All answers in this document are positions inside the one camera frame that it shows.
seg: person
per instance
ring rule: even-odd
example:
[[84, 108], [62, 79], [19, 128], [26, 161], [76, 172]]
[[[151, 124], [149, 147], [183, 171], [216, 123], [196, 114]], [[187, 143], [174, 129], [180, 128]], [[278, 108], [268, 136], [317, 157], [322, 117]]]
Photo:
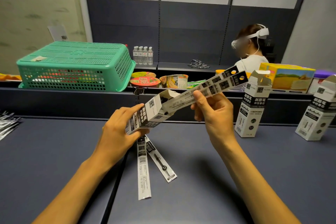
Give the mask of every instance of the person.
[[[210, 141], [229, 170], [254, 223], [299, 224], [300, 221], [281, 201], [239, 146], [233, 132], [232, 103], [223, 93], [206, 99], [196, 90], [194, 96], [196, 103], [191, 105], [191, 109], [195, 111], [195, 119], [205, 120]], [[103, 176], [138, 138], [149, 132], [140, 130], [132, 135], [125, 133], [127, 121], [143, 105], [122, 107], [113, 113], [103, 127], [93, 154], [81, 164], [72, 179], [33, 224], [77, 223]]]
[[260, 63], [268, 63], [264, 56], [265, 39], [268, 34], [268, 29], [261, 24], [248, 25], [239, 31], [236, 40], [231, 44], [241, 59], [235, 63], [239, 71], [252, 73], [259, 70]]

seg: tabletop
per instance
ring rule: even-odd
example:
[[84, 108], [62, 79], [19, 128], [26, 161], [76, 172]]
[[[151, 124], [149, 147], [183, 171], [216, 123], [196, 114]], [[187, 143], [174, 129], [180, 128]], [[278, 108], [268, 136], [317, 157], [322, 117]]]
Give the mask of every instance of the tabletop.
[[[93, 152], [103, 121], [24, 119], [0, 141], [0, 223], [31, 223]], [[99, 184], [79, 223], [100, 223], [119, 165]]]
[[[237, 140], [267, 182], [302, 223], [334, 223], [336, 129], [308, 142], [295, 127], [259, 126]], [[124, 223], [252, 223], [204, 124], [160, 124], [148, 134], [177, 174], [167, 183], [149, 157], [152, 198], [138, 201], [132, 148], [108, 220]]]

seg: white headset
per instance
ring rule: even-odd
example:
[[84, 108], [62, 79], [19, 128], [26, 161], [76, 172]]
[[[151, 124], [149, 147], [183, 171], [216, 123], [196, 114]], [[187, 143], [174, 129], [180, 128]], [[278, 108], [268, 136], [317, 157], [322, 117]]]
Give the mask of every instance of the white headset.
[[270, 34], [270, 32], [268, 31], [268, 28], [265, 27], [264, 25], [261, 24], [256, 24], [260, 26], [260, 30], [258, 30], [256, 33], [252, 34], [252, 35], [248, 35], [248, 36], [243, 36], [237, 40], [232, 41], [231, 46], [232, 49], [236, 49], [237, 45], [239, 44], [240, 41], [244, 40], [244, 39], [250, 39], [250, 38], [260, 38], [260, 39], [266, 39], [267, 36]]

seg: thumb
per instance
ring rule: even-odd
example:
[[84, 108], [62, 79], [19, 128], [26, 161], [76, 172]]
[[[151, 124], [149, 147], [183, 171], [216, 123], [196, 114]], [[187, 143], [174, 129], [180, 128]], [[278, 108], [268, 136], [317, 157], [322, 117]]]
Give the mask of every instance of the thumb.
[[144, 136], [145, 134], [149, 133], [149, 129], [140, 129], [133, 134], [129, 135], [128, 138], [133, 144], [136, 140], [138, 140], [140, 137]]
[[198, 107], [202, 110], [203, 115], [206, 118], [206, 116], [213, 111], [212, 107], [208, 104], [207, 99], [199, 90], [194, 91], [194, 97]]

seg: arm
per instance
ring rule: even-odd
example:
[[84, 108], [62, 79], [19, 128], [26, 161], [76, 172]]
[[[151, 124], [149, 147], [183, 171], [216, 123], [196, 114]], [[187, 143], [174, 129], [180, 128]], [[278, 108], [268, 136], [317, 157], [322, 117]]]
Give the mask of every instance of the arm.
[[149, 131], [143, 129], [132, 135], [125, 133], [127, 121], [144, 104], [116, 110], [103, 127], [103, 133], [93, 154], [78, 168], [75, 175], [57, 197], [34, 220], [33, 224], [75, 224], [87, 202], [105, 174], [133, 145]]
[[259, 173], [242, 148], [233, 132], [233, 105], [222, 94], [206, 99], [194, 91], [195, 119], [204, 117], [212, 145], [222, 158], [256, 224], [290, 223], [300, 221], [281, 201], [278, 195]]

